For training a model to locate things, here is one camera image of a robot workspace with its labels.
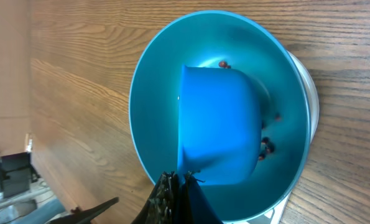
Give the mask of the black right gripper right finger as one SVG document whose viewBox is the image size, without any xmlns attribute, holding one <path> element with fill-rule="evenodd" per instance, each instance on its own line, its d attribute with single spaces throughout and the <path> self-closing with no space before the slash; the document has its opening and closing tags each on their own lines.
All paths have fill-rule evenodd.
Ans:
<svg viewBox="0 0 370 224">
<path fill-rule="evenodd" d="M 180 223 L 223 224 L 207 201 L 193 172 L 184 175 L 180 195 Z"/>
</svg>

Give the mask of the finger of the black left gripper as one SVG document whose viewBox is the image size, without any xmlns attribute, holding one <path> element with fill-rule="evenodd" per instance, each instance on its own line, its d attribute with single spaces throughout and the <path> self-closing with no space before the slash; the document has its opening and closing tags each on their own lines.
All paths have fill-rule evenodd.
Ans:
<svg viewBox="0 0 370 224">
<path fill-rule="evenodd" d="M 94 218 L 101 215 L 118 202 L 119 198 L 115 197 L 88 210 L 75 210 L 71 215 L 54 219 L 50 221 L 49 224 L 91 224 Z"/>
</svg>

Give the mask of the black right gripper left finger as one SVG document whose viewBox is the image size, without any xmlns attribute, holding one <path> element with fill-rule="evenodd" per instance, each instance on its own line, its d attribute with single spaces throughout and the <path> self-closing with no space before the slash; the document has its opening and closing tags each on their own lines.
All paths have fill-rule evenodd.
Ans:
<svg viewBox="0 0 370 224">
<path fill-rule="evenodd" d="M 175 172 L 163 172 L 132 224 L 173 224 L 179 193 Z"/>
</svg>

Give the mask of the blue plastic measuring scoop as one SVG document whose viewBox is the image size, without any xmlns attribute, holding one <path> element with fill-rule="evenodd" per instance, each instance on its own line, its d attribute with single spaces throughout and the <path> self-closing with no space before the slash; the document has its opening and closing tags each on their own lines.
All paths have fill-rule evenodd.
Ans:
<svg viewBox="0 0 370 224">
<path fill-rule="evenodd" d="M 235 69 L 182 68 L 178 100 L 178 171 L 203 185 L 244 182 L 261 147 L 254 86 Z"/>
</svg>

